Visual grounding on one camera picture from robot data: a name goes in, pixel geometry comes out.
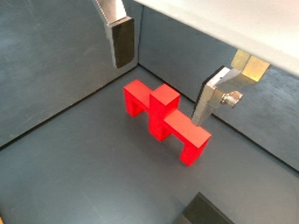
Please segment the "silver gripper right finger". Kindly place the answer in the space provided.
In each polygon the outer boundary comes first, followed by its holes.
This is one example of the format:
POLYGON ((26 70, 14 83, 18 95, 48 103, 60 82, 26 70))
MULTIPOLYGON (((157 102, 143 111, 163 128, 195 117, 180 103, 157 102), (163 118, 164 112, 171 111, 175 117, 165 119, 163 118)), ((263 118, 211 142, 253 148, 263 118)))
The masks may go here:
POLYGON ((235 108, 243 94, 240 89, 256 84, 264 76, 269 63, 237 49, 231 68, 221 66, 203 82, 191 121, 200 126, 220 105, 235 108))

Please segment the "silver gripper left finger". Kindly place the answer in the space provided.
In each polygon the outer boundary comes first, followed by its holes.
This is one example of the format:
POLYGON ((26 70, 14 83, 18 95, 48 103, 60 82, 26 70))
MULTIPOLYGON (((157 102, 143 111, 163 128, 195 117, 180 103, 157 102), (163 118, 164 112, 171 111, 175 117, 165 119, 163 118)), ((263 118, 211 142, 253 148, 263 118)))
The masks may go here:
POLYGON ((105 25, 113 66, 124 67, 135 58, 135 20, 123 0, 92 0, 105 25))

